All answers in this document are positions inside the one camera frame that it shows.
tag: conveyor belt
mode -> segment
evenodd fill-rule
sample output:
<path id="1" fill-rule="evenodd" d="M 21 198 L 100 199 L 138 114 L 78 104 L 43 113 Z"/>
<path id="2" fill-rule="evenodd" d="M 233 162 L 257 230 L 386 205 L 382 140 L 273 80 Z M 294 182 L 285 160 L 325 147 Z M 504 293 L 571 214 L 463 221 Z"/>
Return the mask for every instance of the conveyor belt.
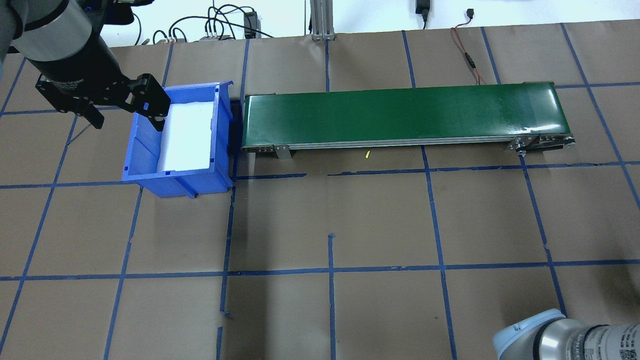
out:
<path id="1" fill-rule="evenodd" d="M 248 152 L 509 141 L 574 142 L 553 83 L 253 95 L 244 114 Z"/>

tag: white wall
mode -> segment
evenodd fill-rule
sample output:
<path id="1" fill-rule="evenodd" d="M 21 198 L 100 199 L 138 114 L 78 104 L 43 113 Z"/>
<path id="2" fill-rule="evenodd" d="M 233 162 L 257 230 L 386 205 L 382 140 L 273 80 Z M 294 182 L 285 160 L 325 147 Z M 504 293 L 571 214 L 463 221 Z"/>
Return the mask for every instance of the white wall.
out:
<path id="1" fill-rule="evenodd" d="M 217 0 L 216 6 L 225 3 Z M 274 37 L 300 36 L 307 32 L 308 0 L 233 3 L 254 7 L 262 21 L 262 30 Z M 150 38 L 157 29 L 166 31 L 181 17 L 206 15 L 210 5 L 209 0 L 155 0 L 151 5 L 133 8 L 142 21 L 141 41 Z M 415 0 L 334 0 L 333 7 L 337 33 L 422 28 L 421 16 L 414 14 Z M 427 28 L 450 28 L 464 22 L 467 8 L 476 12 L 470 26 L 640 19 L 640 0 L 431 0 Z M 228 17 L 231 22 L 243 23 L 240 13 Z M 178 27 L 187 33 L 189 41 L 193 41 L 205 35 L 204 22 L 203 19 L 189 19 Z M 238 29 L 236 35 L 241 38 L 242 29 Z M 107 25 L 102 30 L 102 37 L 109 46 L 133 45 L 137 36 L 137 22 L 126 26 Z"/>

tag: white foam insert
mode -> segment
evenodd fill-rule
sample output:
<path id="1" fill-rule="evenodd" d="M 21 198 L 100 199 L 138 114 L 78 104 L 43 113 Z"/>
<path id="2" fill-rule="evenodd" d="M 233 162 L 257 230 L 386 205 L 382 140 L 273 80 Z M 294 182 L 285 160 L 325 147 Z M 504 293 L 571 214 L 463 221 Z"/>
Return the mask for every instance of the white foam insert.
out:
<path id="1" fill-rule="evenodd" d="M 214 103 L 172 104 L 165 118 L 158 172 L 209 168 Z"/>

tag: red cable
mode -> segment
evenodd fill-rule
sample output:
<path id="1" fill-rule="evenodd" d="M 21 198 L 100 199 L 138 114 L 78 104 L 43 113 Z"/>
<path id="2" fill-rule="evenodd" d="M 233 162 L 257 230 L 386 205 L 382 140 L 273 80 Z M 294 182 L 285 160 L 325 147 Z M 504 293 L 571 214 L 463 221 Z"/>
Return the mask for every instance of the red cable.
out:
<path id="1" fill-rule="evenodd" d="M 469 19 L 469 21 L 467 22 L 463 22 L 462 24 L 458 24 L 456 25 L 454 28 L 451 28 L 453 30 L 453 33 L 456 34 L 456 38 L 458 38 L 458 42 L 460 43 L 460 47 L 462 48 L 462 52 L 466 53 L 467 50 L 465 49 L 465 46 L 462 44 L 462 39 L 460 39 L 460 35 L 458 34 L 458 30 L 457 27 L 458 26 L 463 26 L 463 25 L 468 25 L 469 22 L 471 22 L 471 19 Z M 478 79 L 482 80 L 482 82 L 486 85 L 486 81 L 483 79 L 483 77 L 480 75 L 480 72 L 478 71 L 477 68 L 474 68 L 474 71 L 476 72 L 476 74 L 478 75 Z"/>

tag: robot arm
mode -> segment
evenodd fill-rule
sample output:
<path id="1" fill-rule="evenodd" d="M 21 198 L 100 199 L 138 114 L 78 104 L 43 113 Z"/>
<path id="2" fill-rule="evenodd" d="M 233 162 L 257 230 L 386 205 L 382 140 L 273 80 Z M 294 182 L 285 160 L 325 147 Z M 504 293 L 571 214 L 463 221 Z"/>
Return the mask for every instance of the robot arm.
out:
<path id="1" fill-rule="evenodd" d="M 171 99 L 153 75 L 131 80 L 122 74 L 100 37 L 101 24 L 92 24 L 76 0 L 0 3 L 1 56 L 12 41 L 42 73 L 36 89 L 56 110 L 73 111 L 100 129 L 104 116 L 95 105 L 115 105 L 146 116 L 162 131 Z"/>

